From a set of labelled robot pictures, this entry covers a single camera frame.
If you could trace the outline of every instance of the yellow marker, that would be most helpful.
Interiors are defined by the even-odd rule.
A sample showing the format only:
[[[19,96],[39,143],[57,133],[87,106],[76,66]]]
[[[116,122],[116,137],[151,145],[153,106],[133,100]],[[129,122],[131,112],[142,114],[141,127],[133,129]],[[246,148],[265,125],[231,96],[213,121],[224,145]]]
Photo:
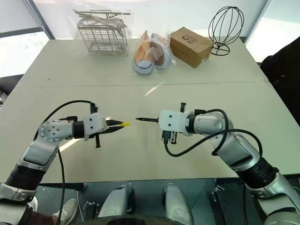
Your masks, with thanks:
[[[129,122],[119,124],[120,127],[126,127],[126,126],[129,126],[129,125],[130,125]]]

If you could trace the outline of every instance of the wire dish rack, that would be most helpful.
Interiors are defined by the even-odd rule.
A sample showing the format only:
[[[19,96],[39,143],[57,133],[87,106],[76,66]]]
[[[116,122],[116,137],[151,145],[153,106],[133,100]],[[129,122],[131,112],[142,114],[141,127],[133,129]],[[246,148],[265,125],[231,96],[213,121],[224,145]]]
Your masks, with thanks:
[[[130,13],[117,13],[111,10],[75,11],[75,13],[83,17],[77,27],[89,53],[126,52],[128,45],[125,28],[127,26],[122,19],[115,17],[130,15]]]

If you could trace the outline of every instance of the sneaker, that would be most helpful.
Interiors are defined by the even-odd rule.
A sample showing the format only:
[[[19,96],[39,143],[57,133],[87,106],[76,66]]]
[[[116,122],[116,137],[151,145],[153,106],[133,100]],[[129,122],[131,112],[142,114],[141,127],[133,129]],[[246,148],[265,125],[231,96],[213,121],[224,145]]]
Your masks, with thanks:
[[[75,217],[78,208],[78,202],[76,199],[72,198],[64,204],[62,207],[62,214],[60,217],[61,225],[68,225]]]
[[[133,66],[139,74],[149,74],[154,69],[150,40],[147,31],[143,33],[137,45]]]
[[[33,211],[38,211],[38,200],[35,196],[33,197],[32,201],[27,204],[32,208]]]
[[[170,63],[169,43],[162,36],[153,33],[151,35],[152,57],[155,67],[158,69],[166,68]]]

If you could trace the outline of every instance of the white sneaker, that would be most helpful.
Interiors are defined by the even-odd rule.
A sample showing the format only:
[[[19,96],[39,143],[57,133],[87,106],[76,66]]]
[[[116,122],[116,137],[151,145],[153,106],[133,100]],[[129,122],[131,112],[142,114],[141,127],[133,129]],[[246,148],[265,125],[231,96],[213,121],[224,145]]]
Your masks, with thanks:
[[[68,225],[75,217],[78,208],[78,202],[76,199],[72,198],[64,204],[62,207],[62,214],[61,214],[61,225]],[[54,216],[58,217],[59,211],[53,214]]]
[[[32,201],[27,204],[33,209],[33,211],[38,211],[38,200],[35,196],[33,197]]]

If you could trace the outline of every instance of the brown box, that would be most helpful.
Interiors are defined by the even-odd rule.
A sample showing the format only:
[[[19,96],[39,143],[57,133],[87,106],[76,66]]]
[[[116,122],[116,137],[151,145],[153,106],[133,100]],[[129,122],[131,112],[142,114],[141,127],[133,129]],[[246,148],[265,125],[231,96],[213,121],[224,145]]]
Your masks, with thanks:
[[[175,56],[196,68],[210,56],[214,43],[182,27],[171,34],[170,47]]]

